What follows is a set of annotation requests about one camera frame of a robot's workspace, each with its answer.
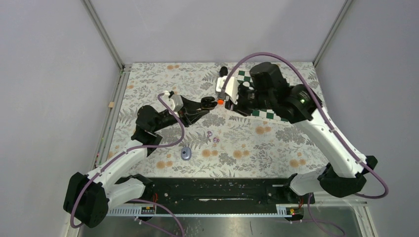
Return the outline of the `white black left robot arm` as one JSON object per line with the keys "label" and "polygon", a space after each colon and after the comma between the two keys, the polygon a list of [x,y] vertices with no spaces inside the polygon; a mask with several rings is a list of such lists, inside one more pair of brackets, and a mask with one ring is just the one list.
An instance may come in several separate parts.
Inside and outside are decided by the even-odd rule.
{"label": "white black left robot arm", "polygon": [[[63,209],[70,214],[72,228],[82,225],[94,228],[109,210],[133,199],[149,202],[153,190],[140,178],[131,177],[119,184],[117,181],[155,149],[179,144],[185,136],[185,128],[217,106],[216,99],[211,96],[195,102],[172,92],[159,94],[158,100],[165,110],[158,112],[150,105],[140,107],[135,132],[121,152],[87,174],[77,172],[72,175],[63,203]],[[162,137],[156,132],[174,124],[180,126],[180,138],[160,144]]]}

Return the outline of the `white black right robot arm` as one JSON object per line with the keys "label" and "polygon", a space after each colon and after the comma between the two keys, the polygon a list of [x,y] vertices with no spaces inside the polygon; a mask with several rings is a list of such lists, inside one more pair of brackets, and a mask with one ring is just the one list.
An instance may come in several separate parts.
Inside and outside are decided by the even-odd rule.
{"label": "white black right robot arm", "polygon": [[298,202],[303,195],[325,191],[334,197],[360,192],[366,184],[365,174],[377,165],[374,156],[359,152],[339,131],[321,100],[303,84],[289,85],[280,68],[260,63],[250,70],[251,82],[233,81],[230,110],[244,116],[254,110],[273,110],[304,132],[328,159],[326,166],[306,174],[293,174],[285,184],[284,199]]}

